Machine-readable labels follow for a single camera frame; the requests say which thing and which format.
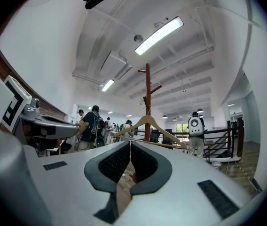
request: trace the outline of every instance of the ceiling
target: ceiling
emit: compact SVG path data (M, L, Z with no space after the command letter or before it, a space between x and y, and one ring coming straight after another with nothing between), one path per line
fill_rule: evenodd
M85 114L88 113L89 111L91 111L91 110L89 110L89 107L88 106L85 106L85 105L78 105L78 110L80 110L80 109L82 109ZM106 117L112 117L112 116L114 116L114 117L121 117L121 118L127 118L127 119L130 118L130 117L126 117L127 115L122 114L122 113L113 112L113 113L110 113L109 114L109 112L110 111L108 111L108 110L103 110L103 109L100 109L99 110L99 114L102 115L102 116L106 116Z
M203 108L204 116L210 117L214 37L209 14L197 10L204 5L204 0L105 0L90 10L86 17L73 74L92 79L90 86L99 88L101 83L110 79L100 77L99 71L113 50L133 69L115 81L106 93L142 102L145 74L137 70L145 69L145 64L149 63L151 88L163 86L152 94L152 108L156 107L172 117ZM184 23L181 28L143 55L135 53L139 46L134 41L136 34L145 40L176 16Z

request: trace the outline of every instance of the white shirt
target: white shirt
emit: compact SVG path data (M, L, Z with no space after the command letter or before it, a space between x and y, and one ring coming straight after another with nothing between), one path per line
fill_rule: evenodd
M112 128L112 125L111 125L110 121L107 121L107 125L108 125L109 128Z
M130 125L129 125L129 124L123 124L123 128L122 128L122 130L125 130L125 129L127 129L127 128L130 128ZM123 136L123 137L129 137L130 134L129 134L128 132L126 132L126 133L124 133L122 136Z

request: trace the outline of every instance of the black vent slot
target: black vent slot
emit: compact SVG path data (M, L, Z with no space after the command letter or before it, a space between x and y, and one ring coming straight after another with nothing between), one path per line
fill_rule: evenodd
M65 165L68 165L65 161L59 161L59 162L44 165L44 168L46 169L46 171L49 171L55 168L65 166Z
M239 210L211 180L200 182L198 185L223 219Z

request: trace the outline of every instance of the wooden clothes hanger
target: wooden clothes hanger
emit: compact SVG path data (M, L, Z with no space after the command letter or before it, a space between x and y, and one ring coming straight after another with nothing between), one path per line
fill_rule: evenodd
M169 132L165 131L164 129L160 128L158 126L158 124L156 123L155 119L152 116L150 116L150 115L142 116L135 125L133 125L130 128L127 128L125 130L122 130L122 131L114 134L112 137L113 138L115 138L115 137L121 137L121 135L123 135L124 133L129 132L129 131L131 131L131 130L133 130L133 129L141 126L141 125L144 125L146 123L148 123L150 126L153 126L155 129L157 129L159 132L161 132L164 136L168 137L172 141L175 141L177 144L181 145L184 149L187 149L186 143L181 142L178 138L176 138L175 136L171 135ZM154 144L154 145L170 146L170 145L167 145L167 144L159 144L159 143L154 143L154 142L146 142L146 141L141 141L141 140L138 140L138 139L134 139L134 141L140 141L140 142L150 143L150 144Z

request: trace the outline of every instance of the window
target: window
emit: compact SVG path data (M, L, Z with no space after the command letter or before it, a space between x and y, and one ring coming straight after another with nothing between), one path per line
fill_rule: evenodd
M176 132L189 132L189 129L187 129L188 123L186 124L176 124Z

